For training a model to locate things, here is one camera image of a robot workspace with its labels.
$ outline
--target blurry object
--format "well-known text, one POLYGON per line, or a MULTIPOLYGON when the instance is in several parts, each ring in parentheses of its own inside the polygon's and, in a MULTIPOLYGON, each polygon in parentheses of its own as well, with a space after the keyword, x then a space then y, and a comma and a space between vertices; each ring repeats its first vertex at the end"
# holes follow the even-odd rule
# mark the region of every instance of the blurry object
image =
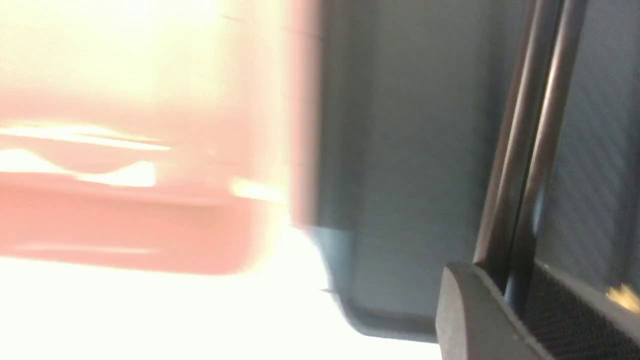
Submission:
POLYGON ((607 297, 625 309, 640 314, 640 299, 627 285, 622 284, 620 289, 609 289, 607 297))

